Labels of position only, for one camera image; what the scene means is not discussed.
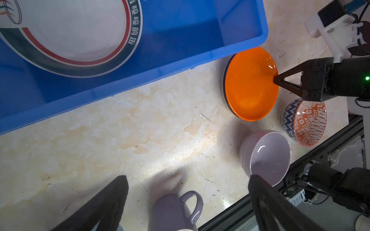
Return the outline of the orange plate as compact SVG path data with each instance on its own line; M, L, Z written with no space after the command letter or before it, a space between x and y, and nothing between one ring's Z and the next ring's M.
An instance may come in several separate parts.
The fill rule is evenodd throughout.
M278 97L279 86L273 83L277 75L273 58L262 48L233 55L226 65L222 84L230 111L249 122L267 116Z

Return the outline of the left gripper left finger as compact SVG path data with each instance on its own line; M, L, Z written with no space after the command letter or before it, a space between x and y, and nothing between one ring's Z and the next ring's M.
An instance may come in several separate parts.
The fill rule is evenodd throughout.
M116 177L54 231L116 231L127 200L129 184L124 175Z

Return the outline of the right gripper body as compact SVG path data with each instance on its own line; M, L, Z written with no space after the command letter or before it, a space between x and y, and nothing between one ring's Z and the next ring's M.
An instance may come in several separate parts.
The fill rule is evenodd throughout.
M370 57L312 59L303 63L302 99L323 102L336 96L370 100Z

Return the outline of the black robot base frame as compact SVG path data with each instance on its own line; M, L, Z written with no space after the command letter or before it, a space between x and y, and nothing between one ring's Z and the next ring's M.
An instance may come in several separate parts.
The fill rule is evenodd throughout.
M370 157L362 116L291 164L276 189L327 231L369 229Z

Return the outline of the white plate green rim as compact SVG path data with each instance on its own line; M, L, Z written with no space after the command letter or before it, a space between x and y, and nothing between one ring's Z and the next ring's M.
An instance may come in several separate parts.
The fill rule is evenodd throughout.
M110 73L135 52L140 1L1 1L1 39L45 71L71 78Z

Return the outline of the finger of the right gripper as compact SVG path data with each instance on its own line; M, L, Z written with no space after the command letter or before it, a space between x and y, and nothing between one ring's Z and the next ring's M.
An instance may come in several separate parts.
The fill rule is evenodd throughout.
M299 72L302 72L303 70L303 66L304 64L299 64L277 76L274 77L273 79L273 83L288 90L289 92L291 93L294 93L295 95L297 96L300 96L302 97L303 95L303 90L301 89L301 86L300 85L297 85L297 84L294 84L294 83L291 83L291 82L288 82L286 81L285 79L287 77L290 77L294 74L297 74Z

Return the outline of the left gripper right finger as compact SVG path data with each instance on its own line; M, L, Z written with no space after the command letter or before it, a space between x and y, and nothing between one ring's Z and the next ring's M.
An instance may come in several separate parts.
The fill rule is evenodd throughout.
M248 189L259 230L323 230L259 175L250 176Z

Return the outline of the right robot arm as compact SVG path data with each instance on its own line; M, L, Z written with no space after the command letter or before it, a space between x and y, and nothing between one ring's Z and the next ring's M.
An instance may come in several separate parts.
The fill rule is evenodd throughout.
M273 82L299 96L284 110L281 120L286 133L304 147L311 147L327 126L325 101L337 96L370 99L370 58L362 56L338 63L332 57L308 60L276 77ZM311 160L294 179L288 179L282 195L299 191L323 194L334 203L366 215L370 213L370 172L353 168L344 173L329 162Z

